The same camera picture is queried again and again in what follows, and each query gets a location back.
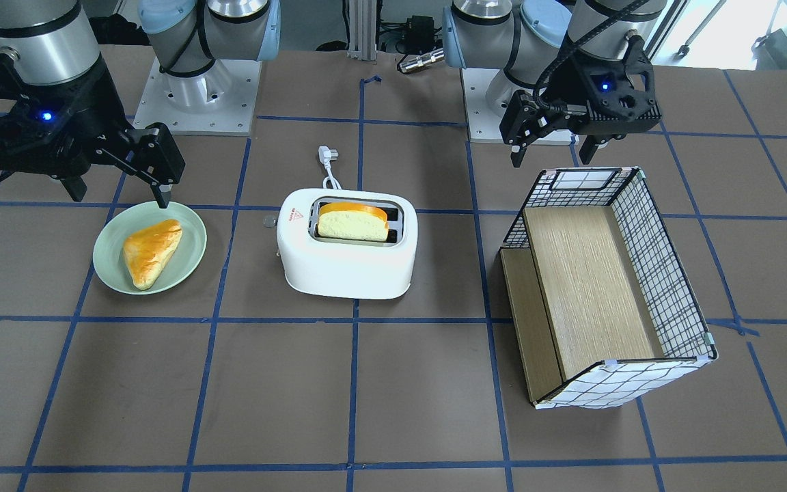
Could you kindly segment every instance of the cable connector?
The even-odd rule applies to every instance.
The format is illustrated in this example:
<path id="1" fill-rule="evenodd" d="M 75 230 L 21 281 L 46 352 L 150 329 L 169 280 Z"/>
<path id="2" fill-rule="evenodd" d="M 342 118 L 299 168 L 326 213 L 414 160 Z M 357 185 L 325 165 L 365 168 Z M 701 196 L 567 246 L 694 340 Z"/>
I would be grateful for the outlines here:
<path id="1" fill-rule="evenodd" d="M 318 147 L 318 159 L 321 161 L 321 164 L 324 165 L 324 169 L 327 171 L 327 177 L 324 178 L 324 188 L 326 188 L 327 184 L 329 183 L 332 189 L 341 190 L 342 185 L 336 180 L 336 178 L 333 177 L 331 165 L 331 161 L 338 159 L 338 150 L 330 149 L 330 147 L 326 146 L 320 146 Z"/>

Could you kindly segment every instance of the bread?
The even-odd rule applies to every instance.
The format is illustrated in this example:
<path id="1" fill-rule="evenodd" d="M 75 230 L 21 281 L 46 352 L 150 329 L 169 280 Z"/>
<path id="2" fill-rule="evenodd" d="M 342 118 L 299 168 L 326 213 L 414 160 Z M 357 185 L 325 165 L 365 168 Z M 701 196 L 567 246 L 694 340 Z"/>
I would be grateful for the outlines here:
<path id="1" fill-rule="evenodd" d="M 387 213 L 377 206 L 361 203 L 328 203 L 318 210 L 318 235 L 384 243 Z"/>
<path id="2" fill-rule="evenodd" d="M 178 248 L 182 234 L 181 223 L 167 219 L 126 238 L 123 259 L 135 288 L 147 290 L 153 286 Z"/>

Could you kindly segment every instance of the blue joint cap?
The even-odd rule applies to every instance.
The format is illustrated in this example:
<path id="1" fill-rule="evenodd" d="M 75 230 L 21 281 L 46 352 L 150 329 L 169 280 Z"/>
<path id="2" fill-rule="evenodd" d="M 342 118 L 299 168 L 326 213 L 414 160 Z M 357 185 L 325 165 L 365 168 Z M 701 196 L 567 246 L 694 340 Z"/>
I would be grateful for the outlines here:
<path id="1" fill-rule="evenodd" d="M 443 8 L 443 50 L 445 52 L 445 63 L 453 66 L 453 68 L 466 68 L 466 62 L 463 60 L 463 51 L 460 49 L 460 42 L 457 40 L 457 26 L 454 22 L 454 14 L 451 13 L 451 7 Z"/>
<path id="2" fill-rule="evenodd" d="M 566 36 L 572 14 L 556 0 L 524 0 L 521 4 L 524 24 L 541 40 L 559 48 Z"/>
<path id="3" fill-rule="evenodd" d="M 266 18 L 266 32 L 257 54 L 257 62 L 266 62 L 278 56 L 278 46 L 281 44 L 281 6 L 279 0 L 269 2 L 269 13 Z"/>
<path id="4" fill-rule="evenodd" d="M 146 34 L 160 34 L 181 22 L 196 6 L 196 0 L 141 0 L 138 16 Z"/>

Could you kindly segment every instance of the white toaster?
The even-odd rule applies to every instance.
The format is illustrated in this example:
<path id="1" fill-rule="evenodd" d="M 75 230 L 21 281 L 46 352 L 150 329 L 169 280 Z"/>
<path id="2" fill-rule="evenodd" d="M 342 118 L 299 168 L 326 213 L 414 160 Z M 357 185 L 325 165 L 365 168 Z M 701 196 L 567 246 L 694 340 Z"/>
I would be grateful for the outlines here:
<path id="1" fill-rule="evenodd" d="M 385 243 L 319 237 L 318 209 L 356 202 L 387 212 Z M 352 299 L 393 299 L 412 282 L 418 215 L 407 200 L 386 193 L 307 188 L 291 193 L 278 214 L 284 277 L 299 292 Z"/>

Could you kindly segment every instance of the white mounting plate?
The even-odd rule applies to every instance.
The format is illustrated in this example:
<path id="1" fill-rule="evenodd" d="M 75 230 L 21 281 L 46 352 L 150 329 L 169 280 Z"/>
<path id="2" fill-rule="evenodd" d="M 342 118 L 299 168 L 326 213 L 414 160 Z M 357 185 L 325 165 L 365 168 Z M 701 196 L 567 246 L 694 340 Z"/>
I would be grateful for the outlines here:
<path id="1" fill-rule="evenodd" d="M 257 103 L 262 63 L 244 59 L 219 60 L 235 78 L 234 93 L 228 94 L 227 105 L 210 113 L 188 113 L 176 108 L 166 96 L 166 87 L 160 63 L 154 59 L 148 82 L 141 93 L 141 102 L 135 110 L 135 128 L 144 128 L 153 122 L 163 122 L 175 135 L 222 135 L 246 137 L 251 134 L 253 108 Z"/>
<path id="2" fill-rule="evenodd" d="M 488 86 L 496 68 L 465 68 L 461 70 L 463 83 L 463 100 L 466 102 L 466 118 L 469 121 L 469 141 L 502 144 L 500 137 L 500 116 L 493 112 L 484 99 Z M 538 138 L 533 144 L 537 146 L 569 146 L 575 137 L 569 130 L 553 131 L 545 138 Z"/>

